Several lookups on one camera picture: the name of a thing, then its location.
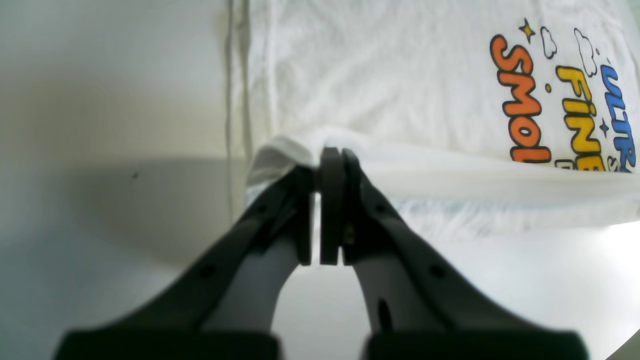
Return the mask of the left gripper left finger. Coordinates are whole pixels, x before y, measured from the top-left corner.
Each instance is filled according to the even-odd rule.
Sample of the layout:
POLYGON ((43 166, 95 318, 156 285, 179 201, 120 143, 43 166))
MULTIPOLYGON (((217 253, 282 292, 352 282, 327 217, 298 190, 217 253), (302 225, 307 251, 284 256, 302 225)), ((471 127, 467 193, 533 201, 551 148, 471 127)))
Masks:
POLYGON ((57 360, 281 360, 272 335, 282 287, 311 264, 314 173, 268 186, 189 269, 146 305, 67 333, 57 360))

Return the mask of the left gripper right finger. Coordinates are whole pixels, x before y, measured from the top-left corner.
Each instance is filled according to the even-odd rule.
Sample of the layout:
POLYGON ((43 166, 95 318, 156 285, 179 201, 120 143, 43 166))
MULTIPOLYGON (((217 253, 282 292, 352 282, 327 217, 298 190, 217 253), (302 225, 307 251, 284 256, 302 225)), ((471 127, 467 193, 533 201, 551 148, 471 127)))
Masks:
POLYGON ((320 262, 354 269, 371 326, 363 360, 586 360, 583 340, 498 305, 404 222, 349 149, 324 148, 320 262))

